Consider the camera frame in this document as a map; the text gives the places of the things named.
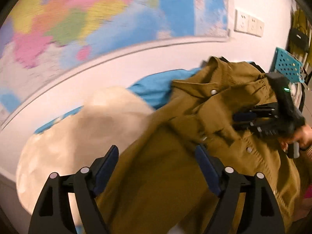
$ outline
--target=metal pin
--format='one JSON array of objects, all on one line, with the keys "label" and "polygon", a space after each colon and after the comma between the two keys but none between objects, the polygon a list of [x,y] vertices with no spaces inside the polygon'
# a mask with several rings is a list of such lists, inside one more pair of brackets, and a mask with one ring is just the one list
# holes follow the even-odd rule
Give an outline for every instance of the metal pin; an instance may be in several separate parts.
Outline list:
[{"label": "metal pin", "polygon": [[88,173],[89,170],[90,170],[90,169],[89,169],[88,167],[83,167],[83,168],[81,168],[80,172],[81,172],[81,173]]},{"label": "metal pin", "polygon": [[263,179],[264,178],[264,174],[263,173],[257,173],[257,177],[260,178],[260,179]]},{"label": "metal pin", "polygon": [[234,172],[234,169],[232,168],[232,167],[225,167],[225,171],[227,172],[227,173],[233,173]]},{"label": "metal pin", "polygon": [[57,175],[58,175],[57,173],[51,173],[51,174],[50,174],[50,178],[52,178],[52,179],[53,179],[53,178],[56,178]]}]

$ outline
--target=white wall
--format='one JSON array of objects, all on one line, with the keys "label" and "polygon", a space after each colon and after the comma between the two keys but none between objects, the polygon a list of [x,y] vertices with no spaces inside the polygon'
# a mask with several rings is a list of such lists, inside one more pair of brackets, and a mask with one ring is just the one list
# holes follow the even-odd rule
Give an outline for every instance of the white wall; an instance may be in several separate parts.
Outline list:
[{"label": "white wall", "polygon": [[130,86],[139,78],[165,70],[198,67],[211,55],[230,61],[255,61],[269,70],[275,47],[285,48],[291,26],[291,0],[234,0],[235,7],[265,22],[262,38],[231,33],[227,43],[192,43],[136,52],[115,58],[136,46],[82,65],[50,83],[24,105],[0,133],[0,173],[15,180],[15,171],[23,145],[44,123],[83,104],[98,88],[110,85]]}]

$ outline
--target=world map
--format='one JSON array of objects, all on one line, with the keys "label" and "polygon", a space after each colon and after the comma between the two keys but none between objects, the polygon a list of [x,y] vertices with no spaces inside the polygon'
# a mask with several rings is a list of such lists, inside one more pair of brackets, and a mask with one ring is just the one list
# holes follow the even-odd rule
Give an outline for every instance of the world map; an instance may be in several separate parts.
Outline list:
[{"label": "world map", "polygon": [[64,72],[138,43],[227,37],[228,0],[19,0],[0,28],[0,124]]}]

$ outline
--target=wall socket panel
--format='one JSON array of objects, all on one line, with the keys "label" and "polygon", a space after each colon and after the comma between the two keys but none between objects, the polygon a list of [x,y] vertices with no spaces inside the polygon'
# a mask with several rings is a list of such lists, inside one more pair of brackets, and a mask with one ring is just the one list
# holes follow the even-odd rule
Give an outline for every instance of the wall socket panel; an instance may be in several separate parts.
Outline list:
[{"label": "wall socket panel", "polygon": [[248,33],[262,37],[264,32],[264,22],[251,15],[248,15],[245,12],[236,10],[234,30],[236,32]]},{"label": "wall socket panel", "polygon": [[236,10],[235,31],[247,32],[248,31],[249,15]]}]

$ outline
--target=pink fabric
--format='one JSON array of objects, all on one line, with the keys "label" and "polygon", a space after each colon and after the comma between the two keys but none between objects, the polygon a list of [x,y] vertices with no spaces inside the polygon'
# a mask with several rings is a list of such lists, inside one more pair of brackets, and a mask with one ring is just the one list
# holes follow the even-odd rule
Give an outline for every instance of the pink fabric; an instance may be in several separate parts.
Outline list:
[{"label": "pink fabric", "polygon": [[312,198],[312,185],[310,185],[308,190],[305,192],[305,199],[307,198]]}]

